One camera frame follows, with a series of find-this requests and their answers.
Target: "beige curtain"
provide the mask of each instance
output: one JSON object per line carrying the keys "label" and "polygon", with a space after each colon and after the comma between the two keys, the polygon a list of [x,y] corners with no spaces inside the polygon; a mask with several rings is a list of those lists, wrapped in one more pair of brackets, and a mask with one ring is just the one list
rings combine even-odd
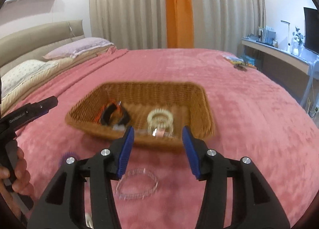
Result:
{"label": "beige curtain", "polygon": [[264,25],[263,0],[193,0],[194,46],[240,54],[240,39]]}
{"label": "beige curtain", "polygon": [[118,48],[166,48],[165,0],[90,0],[92,36]]}

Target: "white wall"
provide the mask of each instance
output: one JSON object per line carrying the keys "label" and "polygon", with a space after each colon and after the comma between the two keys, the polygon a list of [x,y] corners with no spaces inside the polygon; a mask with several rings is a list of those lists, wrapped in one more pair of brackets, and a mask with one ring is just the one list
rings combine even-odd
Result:
{"label": "white wall", "polygon": [[295,26],[305,35],[304,7],[316,9],[312,0],[265,0],[266,24],[275,29],[280,49],[287,50],[288,47],[288,25],[281,20],[291,23],[290,39]]}
{"label": "white wall", "polygon": [[45,23],[83,19],[86,37],[91,36],[89,0],[25,0],[0,9],[0,38]]}

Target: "human hand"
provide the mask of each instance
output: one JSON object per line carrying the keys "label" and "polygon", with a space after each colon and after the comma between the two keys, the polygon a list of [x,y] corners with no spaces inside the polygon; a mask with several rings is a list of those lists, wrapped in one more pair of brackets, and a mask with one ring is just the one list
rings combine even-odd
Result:
{"label": "human hand", "polygon": [[[31,175],[27,171],[27,162],[24,159],[24,152],[19,147],[18,147],[17,155],[18,155],[18,162],[14,171],[15,176],[17,177],[17,180],[13,183],[12,189],[21,195],[27,195],[27,196],[33,197],[34,188],[32,184],[30,184]],[[10,207],[14,215],[18,219],[20,219],[21,210],[19,206],[13,200],[11,194],[6,190],[3,183],[3,179],[7,179],[9,177],[10,177],[9,170],[1,166],[0,167],[0,194],[4,198],[4,200],[6,201],[7,205]]]}

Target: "metal bolt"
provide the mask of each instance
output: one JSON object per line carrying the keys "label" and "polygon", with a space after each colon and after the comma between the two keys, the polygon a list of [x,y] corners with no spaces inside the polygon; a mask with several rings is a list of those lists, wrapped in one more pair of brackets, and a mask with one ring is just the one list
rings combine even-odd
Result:
{"label": "metal bolt", "polygon": [[72,164],[74,162],[75,162],[75,159],[73,157],[69,157],[68,159],[66,159],[67,164]]}
{"label": "metal bolt", "polygon": [[244,157],[244,158],[242,159],[242,162],[243,162],[243,163],[246,163],[246,164],[249,164],[249,163],[251,163],[251,159],[248,158],[248,157]]}
{"label": "metal bolt", "polygon": [[107,156],[107,155],[109,155],[110,153],[111,153],[111,151],[110,151],[109,149],[104,149],[104,150],[101,151],[101,154],[102,154],[103,156]]}
{"label": "metal bolt", "polygon": [[207,151],[207,154],[210,155],[210,156],[215,156],[217,153],[216,153],[215,150],[209,149],[209,150]]}

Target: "pink bedspread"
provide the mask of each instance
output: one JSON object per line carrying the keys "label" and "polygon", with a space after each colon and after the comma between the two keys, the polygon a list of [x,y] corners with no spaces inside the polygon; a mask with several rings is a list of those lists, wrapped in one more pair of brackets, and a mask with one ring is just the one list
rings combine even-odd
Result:
{"label": "pink bedspread", "polygon": [[[62,73],[31,94],[19,106],[52,95],[59,99],[56,108],[18,136],[36,196],[44,191],[65,152],[84,159],[107,147],[105,141],[64,122],[70,108],[94,87],[115,80],[192,81],[206,89],[217,123],[218,135],[208,146],[228,158],[251,157],[294,225],[319,189],[319,130],[283,88],[257,70],[234,69],[223,54],[203,49],[118,50]],[[191,174],[186,155],[134,148],[128,170],[135,168],[152,171],[159,187],[144,200],[115,197],[122,227],[194,228],[205,183]],[[126,190],[135,186],[125,185]],[[229,210],[228,206],[225,225],[230,224]]]}

